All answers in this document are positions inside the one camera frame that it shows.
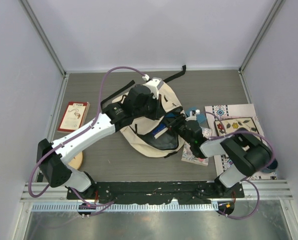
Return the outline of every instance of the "red book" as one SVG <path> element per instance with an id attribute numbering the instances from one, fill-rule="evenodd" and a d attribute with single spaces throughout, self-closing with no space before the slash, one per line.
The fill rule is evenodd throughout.
<path id="1" fill-rule="evenodd" d="M 70 101 L 62 117 L 58 132 L 71 133 L 84 125 L 90 103 Z"/>

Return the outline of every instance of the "metal floor panel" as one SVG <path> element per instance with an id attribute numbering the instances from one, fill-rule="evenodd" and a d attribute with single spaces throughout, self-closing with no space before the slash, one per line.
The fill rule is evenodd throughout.
<path id="1" fill-rule="evenodd" d="M 236 204 L 235 216 L 255 201 Z M 288 240 L 292 239 L 278 200 L 261 201 L 247 220 L 215 211 L 107 212 L 81 219 L 76 212 L 32 212 L 25 240 Z"/>

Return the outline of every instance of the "black backpack strap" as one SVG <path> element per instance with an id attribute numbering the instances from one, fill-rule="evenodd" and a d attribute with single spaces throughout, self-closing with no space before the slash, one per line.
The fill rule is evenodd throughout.
<path id="1" fill-rule="evenodd" d="M 168 155 L 164 156 L 164 158 L 166 159 L 166 158 L 168 158 L 169 156 L 172 156 L 172 155 L 177 154 L 177 153 L 178 153 L 178 151 L 171 152 L 171 153 L 169 153 Z"/>
<path id="2" fill-rule="evenodd" d="M 176 73 L 176 74 L 174 74 L 174 75 L 172 75 L 172 76 L 164 79 L 163 82 L 168 83 L 168 82 L 172 81 L 173 79 L 177 79 L 180 76 L 183 76 L 185 74 L 186 70 L 187 70 L 187 66 L 186 65 L 183 65 L 182 66 L 182 71 L 180 71 L 180 72 L 178 72 L 178 73 Z"/>
<path id="3" fill-rule="evenodd" d="M 123 91 L 127 90 L 129 87 L 131 87 L 132 85 L 135 84 L 135 81 L 132 80 L 131 82 L 129 82 L 126 86 L 124 86 L 123 88 L 119 89 L 118 91 L 114 92 L 113 94 L 111 94 L 109 97 L 107 97 L 106 99 L 102 100 L 100 103 L 101 109 L 103 107 L 103 104 L 110 100 L 111 98 L 114 98 L 115 96 L 121 94 Z"/>

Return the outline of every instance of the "gray tabletop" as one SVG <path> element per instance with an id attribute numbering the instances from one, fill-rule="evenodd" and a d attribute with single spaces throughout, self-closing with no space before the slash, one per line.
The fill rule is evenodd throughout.
<path id="1" fill-rule="evenodd" d="M 176 72 L 149 72 L 149 76 L 165 79 Z M 86 123 L 95 117 L 99 87 L 104 73 L 70 74 L 60 110 L 58 125 L 70 101 L 89 102 Z M 102 94 L 111 95 L 131 80 L 142 84 L 135 72 L 113 72 Z M 237 70 L 187 71 L 169 83 L 185 108 L 246 104 L 247 99 Z M 54 139 L 65 134 L 56 132 Z M 88 172 L 95 181 L 196 181 L 213 180 L 216 171 L 213 158 L 208 166 L 181 161 L 182 150 L 168 158 L 149 158 L 137 152 L 119 132 L 101 139 L 83 151 L 80 171 Z"/>

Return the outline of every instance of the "cable clip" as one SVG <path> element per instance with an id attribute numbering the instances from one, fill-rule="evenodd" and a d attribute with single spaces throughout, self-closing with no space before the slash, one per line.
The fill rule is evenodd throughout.
<path id="1" fill-rule="evenodd" d="M 142 77 L 143 80 L 145 81 L 149 81 L 150 77 L 148 74 L 145 74 L 143 77 Z"/>

